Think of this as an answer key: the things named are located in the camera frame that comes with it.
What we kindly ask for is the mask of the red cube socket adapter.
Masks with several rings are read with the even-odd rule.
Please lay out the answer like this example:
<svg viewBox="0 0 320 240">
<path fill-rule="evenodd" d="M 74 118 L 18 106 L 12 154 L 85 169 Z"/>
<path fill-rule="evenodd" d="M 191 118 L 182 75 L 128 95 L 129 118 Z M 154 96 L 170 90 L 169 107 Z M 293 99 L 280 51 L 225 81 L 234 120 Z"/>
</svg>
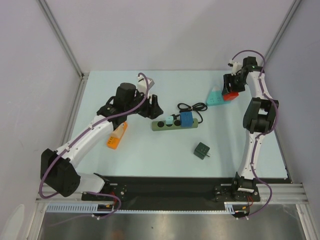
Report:
<svg viewBox="0 0 320 240">
<path fill-rule="evenodd" d="M 238 92 L 223 93 L 222 97 L 225 102 L 230 102 L 239 96 Z"/>
</svg>

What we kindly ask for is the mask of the light blue plug charger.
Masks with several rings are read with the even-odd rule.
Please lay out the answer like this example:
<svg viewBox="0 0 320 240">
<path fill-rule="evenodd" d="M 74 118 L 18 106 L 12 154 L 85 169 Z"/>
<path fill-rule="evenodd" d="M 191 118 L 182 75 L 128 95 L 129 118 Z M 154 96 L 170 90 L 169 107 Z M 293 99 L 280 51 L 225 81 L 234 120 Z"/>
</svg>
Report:
<svg viewBox="0 0 320 240">
<path fill-rule="evenodd" d="M 173 122 L 174 122 L 174 117 L 173 117 L 172 115 L 167 116 L 167 117 L 165 118 L 165 124 L 166 124 L 166 125 L 172 125 Z"/>
</svg>

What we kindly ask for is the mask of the teal mountain-shaped power strip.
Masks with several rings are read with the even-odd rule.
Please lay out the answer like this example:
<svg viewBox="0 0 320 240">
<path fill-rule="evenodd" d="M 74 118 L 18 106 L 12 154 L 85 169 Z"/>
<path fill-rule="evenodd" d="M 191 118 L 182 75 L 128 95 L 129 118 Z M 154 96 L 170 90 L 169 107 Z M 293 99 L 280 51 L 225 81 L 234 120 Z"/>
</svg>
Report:
<svg viewBox="0 0 320 240">
<path fill-rule="evenodd" d="M 218 86 L 213 87 L 206 99 L 206 105 L 212 107 L 223 104 L 225 104 L 225 101 L 222 96 L 222 90 Z"/>
</svg>

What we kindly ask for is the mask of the blue cube socket adapter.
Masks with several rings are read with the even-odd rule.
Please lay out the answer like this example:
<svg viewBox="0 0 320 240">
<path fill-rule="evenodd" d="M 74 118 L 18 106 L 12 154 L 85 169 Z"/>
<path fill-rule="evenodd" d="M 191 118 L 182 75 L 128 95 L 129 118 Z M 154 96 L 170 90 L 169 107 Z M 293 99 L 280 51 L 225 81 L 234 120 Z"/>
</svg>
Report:
<svg viewBox="0 0 320 240">
<path fill-rule="evenodd" d="M 194 123 L 193 114 L 191 111 L 180 113 L 180 125 L 182 128 L 190 128 Z"/>
</svg>

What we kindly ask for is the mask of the orange power strip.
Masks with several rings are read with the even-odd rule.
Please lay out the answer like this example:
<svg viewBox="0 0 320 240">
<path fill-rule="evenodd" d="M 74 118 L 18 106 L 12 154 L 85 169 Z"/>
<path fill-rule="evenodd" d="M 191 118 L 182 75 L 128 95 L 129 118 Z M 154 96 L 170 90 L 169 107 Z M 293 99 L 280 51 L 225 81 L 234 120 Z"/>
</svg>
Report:
<svg viewBox="0 0 320 240">
<path fill-rule="evenodd" d="M 127 130 L 128 124 L 125 121 L 124 123 L 122 123 L 121 125 L 125 126 L 125 132 Z M 114 138 L 114 137 L 110 137 L 108 138 L 107 142 L 106 142 L 106 146 L 110 149 L 116 150 L 121 142 L 122 138 L 118 139 L 118 138 Z"/>
</svg>

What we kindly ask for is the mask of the dark green cube socket adapter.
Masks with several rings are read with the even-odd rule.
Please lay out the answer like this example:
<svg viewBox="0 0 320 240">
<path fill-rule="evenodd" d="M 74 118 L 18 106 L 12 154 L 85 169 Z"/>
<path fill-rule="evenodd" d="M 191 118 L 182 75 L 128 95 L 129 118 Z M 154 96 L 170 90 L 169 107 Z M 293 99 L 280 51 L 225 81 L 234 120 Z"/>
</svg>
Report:
<svg viewBox="0 0 320 240">
<path fill-rule="evenodd" d="M 199 142 L 198 145 L 195 147 L 193 154 L 200 158 L 201 160 L 204 160 L 205 157 L 208 157 L 208 153 L 210 151 L 210 147 L 205 145 L 202 142 Z"/>
</svg>

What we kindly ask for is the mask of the beige cube socket adapter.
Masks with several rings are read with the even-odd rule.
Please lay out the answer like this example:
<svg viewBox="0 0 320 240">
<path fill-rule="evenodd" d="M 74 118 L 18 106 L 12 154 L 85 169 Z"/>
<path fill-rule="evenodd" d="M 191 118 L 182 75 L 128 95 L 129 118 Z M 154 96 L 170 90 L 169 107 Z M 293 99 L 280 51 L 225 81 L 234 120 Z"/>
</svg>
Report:
<svg viewBox="0 0 320 240">
<path fill-rule="evenodd" d="M 120 125 L 116 130 L 114 130 L 111 134 L 110 137 L 116 138 L 116 139 L 121 139 L 126 128 L 124 125 Z"/>
</svg>

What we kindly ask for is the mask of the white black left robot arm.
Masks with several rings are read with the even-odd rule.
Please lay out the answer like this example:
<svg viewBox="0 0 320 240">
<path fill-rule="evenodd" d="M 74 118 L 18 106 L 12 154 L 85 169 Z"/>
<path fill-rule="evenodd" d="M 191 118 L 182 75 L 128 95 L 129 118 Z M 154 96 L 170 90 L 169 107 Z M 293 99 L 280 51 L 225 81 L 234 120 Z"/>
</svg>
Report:
<svg viewBox="0 0 320 240">
<path fill-rule="evenodd" d="M 151 120 L 163 114 L 158 97 L 150 94 L 154 81 L 141 77 L 137 85 L 124 82 L 97 112 L 86 129 L 56 150 L 47 148 L 40 157 L 41 185 L 47 184 L 56 195 L 69 197 L 76 190 L 93 192 L 100 200 L 110 196 L 111 188 L 96 173 L 78 173 L 77 166 L 84 156 L 104 137 L 109 136 L 138 114 Z"/>
</svg>

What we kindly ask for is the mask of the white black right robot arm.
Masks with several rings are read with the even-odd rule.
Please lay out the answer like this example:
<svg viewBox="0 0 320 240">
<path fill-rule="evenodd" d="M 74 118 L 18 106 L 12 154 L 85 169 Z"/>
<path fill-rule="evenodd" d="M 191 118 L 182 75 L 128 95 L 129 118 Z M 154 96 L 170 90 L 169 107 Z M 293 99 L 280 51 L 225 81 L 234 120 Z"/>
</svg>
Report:
<svg viewBox="0 0 320 240">
<path fill-rule="evenodd" d="M 243 157 L 227 194 L 235 201 L 247 201 L 258 195 L 260 183 L 256 167 L 263 140 L 277 124 L 279 101 L 271 97 L 265 82 L 265 70 L 256 58 L 248 56 L 243 62 L 231 59 L 231 73 L 223 76 L 222 98 L 230 102 L 248 86 L 251 100 L 243 116 L 246 140 Z"/>
</svg>

